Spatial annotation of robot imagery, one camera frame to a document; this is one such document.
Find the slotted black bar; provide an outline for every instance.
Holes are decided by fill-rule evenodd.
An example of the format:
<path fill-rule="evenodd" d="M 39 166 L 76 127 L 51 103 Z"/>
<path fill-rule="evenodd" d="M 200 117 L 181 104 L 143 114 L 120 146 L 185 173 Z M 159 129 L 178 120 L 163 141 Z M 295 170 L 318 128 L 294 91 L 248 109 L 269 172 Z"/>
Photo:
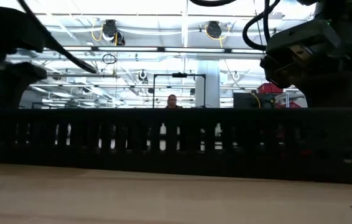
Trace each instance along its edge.
<path fill-rule="evenodd" d="M 0 162 L 352 184 L 352 109 L 0 111 Z"/>

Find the person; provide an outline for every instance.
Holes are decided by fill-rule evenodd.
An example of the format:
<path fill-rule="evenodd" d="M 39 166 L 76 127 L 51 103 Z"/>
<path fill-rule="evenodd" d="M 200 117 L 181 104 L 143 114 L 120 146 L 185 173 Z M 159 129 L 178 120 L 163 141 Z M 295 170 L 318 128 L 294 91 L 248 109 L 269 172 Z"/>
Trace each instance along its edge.
<path fill-rule="evenodd" d="M 171 94 L 168 96 L 168 106 L 166 106 L 168 109 L 178 109 L 178 108 L 183 108 L 181 106 L 177 106 L 177 97 L 174 94 Z"/>

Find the black metal bracket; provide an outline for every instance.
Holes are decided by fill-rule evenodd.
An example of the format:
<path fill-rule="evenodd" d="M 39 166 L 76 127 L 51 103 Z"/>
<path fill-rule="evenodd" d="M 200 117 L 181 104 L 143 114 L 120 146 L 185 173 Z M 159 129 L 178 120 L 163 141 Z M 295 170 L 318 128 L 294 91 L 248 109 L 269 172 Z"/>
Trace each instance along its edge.
<path fill-rule="evenodd" d="M 28 86 L 45 78 L 45 69 L 28 62 L 7 64 L 0 69 L 0 109 L 18 109 Z"/>
<path fill-rule="evenodd" d="M 174 77 L 174 78 L 187 78 L 187 77 L 202 77 L 203 83 L 203 104 L 206 105 L 206 74 L 186 74 L 186 73 L 173 73 L 173 74 L 154 74 L 153 92 L 152 92 L 152 107 L 155 108 L 155 79 L 158 76 Z"/>

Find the wooden table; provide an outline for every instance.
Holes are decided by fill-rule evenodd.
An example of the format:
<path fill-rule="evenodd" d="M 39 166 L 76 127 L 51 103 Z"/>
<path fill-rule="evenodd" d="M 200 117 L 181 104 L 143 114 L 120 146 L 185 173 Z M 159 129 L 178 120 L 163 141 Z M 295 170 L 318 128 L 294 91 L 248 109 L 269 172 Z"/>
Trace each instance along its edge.
<path fill-rule="evenodd" d="M 344 224 L 352 185 L 0 165 L 2 223 Z"/>

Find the yellow cable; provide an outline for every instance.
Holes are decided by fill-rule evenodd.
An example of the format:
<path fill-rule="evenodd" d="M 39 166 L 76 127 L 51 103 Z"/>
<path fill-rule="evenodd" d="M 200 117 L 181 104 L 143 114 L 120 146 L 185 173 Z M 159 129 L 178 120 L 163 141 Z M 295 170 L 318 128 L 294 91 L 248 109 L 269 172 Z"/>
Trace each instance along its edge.
<path fill-rule="evenodd" d="M 257 105 L 259 105 L 259 109 L 260 109 L 262 106 L 261 106 L 261 101 L 259 100 L 259 98 L 254 93 L 251 93 L 251 92 L 248 92 L 248 91 L 247 91 L 247 93 L 250 93 L 252 96 L 254 96 L 256 98 Z"/>
<path fill-rule="evenodd" d="M 95 37 L 95 35 L 93 33 L 93 29 L 95 28 L 95 24 L 96 24 L 96 20 L 93 21 L 93 26 L 92 26 L 92 30 L 91 30 L 91 36 L 92 36 L 93 40 L 99 42 L 99 41 L 101 41 L 101 38 L 103 37 L 103 26 L 104 26 L 104 24 L 101 25 L 100 38 L 99 39 L 96 39 L 96 37 Z"/>
<path fill-rule="evenodd" d="M 207 35 L 209 38 L 211 38 L 212 40 L 219 40 L 219 41 L 220 41 L 220 47 L 223 48 L 223 42 L 222 42 L 222 40 L 230 35 L 230 27 L 228 28 L 227 34 L 226 34 L 224 37 L 213 38 L 213 37 L 209 36 L 209 34 L 208 34 L 208 25 L 205 26 L 205 33 L 206 33 L 206 35 Z"/>

